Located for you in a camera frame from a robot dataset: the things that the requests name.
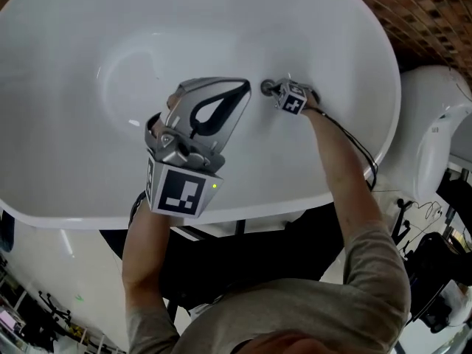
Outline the white oval bathtub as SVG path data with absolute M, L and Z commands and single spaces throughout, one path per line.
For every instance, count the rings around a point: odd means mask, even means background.
M 200 223 L 297 212 L 331 195 L 304 117 L 266 79 L 312 85 L 380 162 L 398 64 L 362 0 L 9 0 L 0 10 L 0 207 L 35 227 L 121 229 L 145 188 L 145 123 L 178 84 L 242 77 L 252 96 Z

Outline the person's right forearm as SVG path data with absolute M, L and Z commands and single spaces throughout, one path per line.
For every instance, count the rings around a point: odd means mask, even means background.
M 344 244 L 351 244 L 367 232 L 387 232 L 381 211 L 369 191 L 361 163 L 349 139 L 323 114 L 313 91 L 306 88 L 304 92 L 307 102 L 302 114 L 309 119 L 316 135 Z

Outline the person's black trousers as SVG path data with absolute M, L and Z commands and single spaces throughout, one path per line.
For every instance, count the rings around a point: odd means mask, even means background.
M 102 230 L 122 259 L 128 230 Z M 281 279 L 320 280 L 344 247 L 332 204 L 305 211 L 283 230 L 191 241 L 170 230 L 159 276 L 162 299 L 192 309 Z

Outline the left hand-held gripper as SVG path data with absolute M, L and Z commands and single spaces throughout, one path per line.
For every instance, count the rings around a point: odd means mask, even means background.
M 211 150 L 224 149 L 250 99 L 251 84 L 243 78 L 202 77 L 178 85 L 167 126 L 160 114 L 146 123 L 145 194 L 152 212 L 200 217 L 223 185 L 216 173 L 225 159 Z

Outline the white egg-shaped toilet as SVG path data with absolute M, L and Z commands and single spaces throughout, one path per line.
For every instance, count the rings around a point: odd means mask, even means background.
M 472 114 L 472 91 L 447 66 L 420 66 L 401 76 L 398 133 L 405 164 L 400 180 L 417 201 L 435 194 L 446 171 L 452 138 Z

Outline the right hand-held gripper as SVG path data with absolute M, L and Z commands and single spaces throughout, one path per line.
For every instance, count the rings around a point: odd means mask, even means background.
M 298 115 L 308 100 L 305 89 L 299 83 L 286 79 L 274 82 L 271 94 L 276 98 L 279 110 L 293 115 Z

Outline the person's grey shirt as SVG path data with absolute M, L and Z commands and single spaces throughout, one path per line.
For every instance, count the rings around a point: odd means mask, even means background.
M 308 334 L 360 354 L 389 354 L 409 316 L 411 294 L 387 227 L 372 222 L 349 240 L 340 284 L 281 279 L 227 296 L 183 333 L 166 311 L 126 316 L 130 354 L 231 354 L 245 341 L 282 331 Z

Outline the person's left forearm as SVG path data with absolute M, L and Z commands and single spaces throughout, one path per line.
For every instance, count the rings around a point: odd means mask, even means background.
M 170 218 L 139 206 L 128 229 L 122 255 L 125 310 L 163 310 L 159 276 L 170 236 Z

